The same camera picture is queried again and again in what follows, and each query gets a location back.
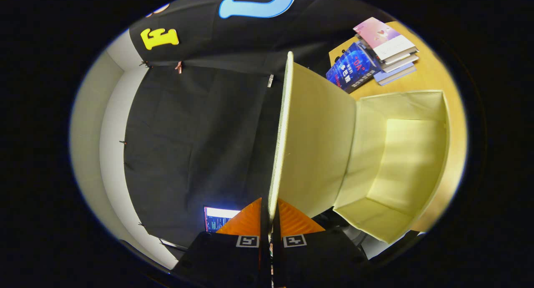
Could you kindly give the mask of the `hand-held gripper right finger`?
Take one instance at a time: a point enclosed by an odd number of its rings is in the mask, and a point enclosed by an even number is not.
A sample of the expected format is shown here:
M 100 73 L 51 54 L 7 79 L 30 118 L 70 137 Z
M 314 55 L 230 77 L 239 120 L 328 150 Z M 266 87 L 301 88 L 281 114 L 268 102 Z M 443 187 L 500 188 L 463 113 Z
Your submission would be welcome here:
M 370 269 L 366 255 L 342 230 L 324 229 L 282 199 L 272 238 L 277 288 L 356 288 Z

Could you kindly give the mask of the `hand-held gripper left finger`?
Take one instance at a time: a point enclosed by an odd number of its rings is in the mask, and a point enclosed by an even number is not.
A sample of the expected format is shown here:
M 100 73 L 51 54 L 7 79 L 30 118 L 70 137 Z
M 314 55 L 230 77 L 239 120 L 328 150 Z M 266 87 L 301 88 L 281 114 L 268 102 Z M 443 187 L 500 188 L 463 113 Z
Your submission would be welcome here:
M 190 288 L 269 288 L 268 219 L 262 198 L 217 232 L 202 232 L 173 268 Z

